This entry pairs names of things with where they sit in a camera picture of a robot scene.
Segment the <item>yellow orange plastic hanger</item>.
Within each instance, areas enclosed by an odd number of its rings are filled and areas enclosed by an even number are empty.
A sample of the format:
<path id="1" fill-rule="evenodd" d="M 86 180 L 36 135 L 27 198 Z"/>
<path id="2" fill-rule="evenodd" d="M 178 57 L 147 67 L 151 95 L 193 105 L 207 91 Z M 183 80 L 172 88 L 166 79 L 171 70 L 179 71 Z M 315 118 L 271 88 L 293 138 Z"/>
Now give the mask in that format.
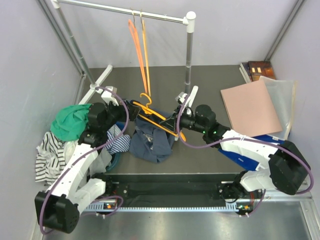
<path id="1" fill-rule="evenodd" d="M 139 115 L 143 120 L 145 120 L 145 121 L 147 121 L 147 122 L 155 125 L 156 127 L 164 130 L 165 132 L 173 135 L 176 139 L 178 139 L 179 136 L 178 136 L 178 134 L 176 133 L 175 130 L 170 130 L 170 129 L 167 128 L 167 127 L 161 126 L 159 123 L 155 122 L 154 120 L 151 120 L 151 116 L 155 116 L 155 117 L 157 117 L 159 120 L 162 120 L 162 121 L 166 120 L 166 118 L 165 118 L 163 115 L 161 115 L 160 113 L 158 113 L 158 112 L 156 112 L 155 110 L 153 110 L 153 109 L 150 108 L 150 105 L 152 104 L 152 99 L 151 99 L 151 97 L 150 97 L 147 93 L 141 93 L 139 96 L 140 96 L 141 98 L 142 98 L 142 97 L 146 97 L 146 98 L 148 99 L 148 102 L 147 102 L 145 105 L 143 105 L 142 103 L 140 103 L 140 102 L 138 102 L 138 101 L 135 101 L 135 100 L 132 101 L 132 104 L 135 105 L 135 106 L 140 107 L 141 110 L 142 110 L 143 113 L 144 113 L 144 114 L 139 113 L 138 115 Z"/>

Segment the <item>navy blue tank top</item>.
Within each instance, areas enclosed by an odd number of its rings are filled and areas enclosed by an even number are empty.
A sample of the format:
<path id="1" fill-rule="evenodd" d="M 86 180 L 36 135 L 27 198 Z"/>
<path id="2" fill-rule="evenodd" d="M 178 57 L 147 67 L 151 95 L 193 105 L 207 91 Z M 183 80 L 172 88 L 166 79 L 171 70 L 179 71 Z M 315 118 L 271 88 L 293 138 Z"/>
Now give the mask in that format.
<path id="1" fill-rule="evenodd" d="M 161 163 L 172 154 L 175 137 L 139 116 L 130 141 L 129 152 L 136 158 Z"/>

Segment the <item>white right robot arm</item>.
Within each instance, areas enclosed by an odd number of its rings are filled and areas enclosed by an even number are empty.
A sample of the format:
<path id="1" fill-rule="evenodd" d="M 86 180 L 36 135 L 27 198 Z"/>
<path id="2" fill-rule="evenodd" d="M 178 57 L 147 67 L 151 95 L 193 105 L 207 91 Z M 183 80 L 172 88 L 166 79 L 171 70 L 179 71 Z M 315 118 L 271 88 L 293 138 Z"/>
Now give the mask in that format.
<path id="1" fill-rule="evenodd" d="M 256 190 L 278 190 L 287 195 L 303 194 L 302 184 L 310 179 L 306 192 L 314 186 L 311 167 L 297 146 L 288 140 L 282 143 L 266 142 L 242 135 L 216 120 L 216 114 L 205 104 L 195 111 L 180 105 L 172 115 L 160 121 L 160 126 L 179 133 L 185 128 L 203 134 L 206 147 L 240 155 L 251 161 L 231 184 L 239 198 Z"/>

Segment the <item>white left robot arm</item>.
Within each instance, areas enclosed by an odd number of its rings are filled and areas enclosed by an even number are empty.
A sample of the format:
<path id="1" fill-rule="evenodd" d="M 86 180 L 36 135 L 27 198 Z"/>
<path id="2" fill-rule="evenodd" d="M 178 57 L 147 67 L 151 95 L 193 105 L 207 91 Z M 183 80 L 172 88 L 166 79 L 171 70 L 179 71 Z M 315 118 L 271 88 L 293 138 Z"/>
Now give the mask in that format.
<path id="1" fill-rule="evenodd" d="M 99 152 L 110 144 L 107 131 L 117 122 L 135 121 L 141 107 L 123 100 L 111 89 L 103 87 L 116 101 L 96 102 L 90 105 L 87 126 L 80 135 L 72 157 L 55 182 L 45 192 L 35 196 L 35 208 L 40 231 L 47 235 L 54 230 L 71 233 L 83 211 L 98 197 L 109 198 L 114 191 L 111 183 L 91 178 L 84 186 L 90 165 Z"/>

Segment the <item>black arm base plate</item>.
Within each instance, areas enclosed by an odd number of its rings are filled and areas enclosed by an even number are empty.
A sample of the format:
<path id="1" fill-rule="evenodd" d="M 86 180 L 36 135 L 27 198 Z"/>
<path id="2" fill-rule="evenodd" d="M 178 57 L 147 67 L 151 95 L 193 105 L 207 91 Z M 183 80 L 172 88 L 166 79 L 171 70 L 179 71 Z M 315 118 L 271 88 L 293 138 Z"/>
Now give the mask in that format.
<path id="1" fill-rule="evenodd" d="M 236 193 L 234 173 L 99 173 L 106 193 L 119 195 L 124 207 L 222 207 L 237 200 L 252 203 L 261 191 Z"/>

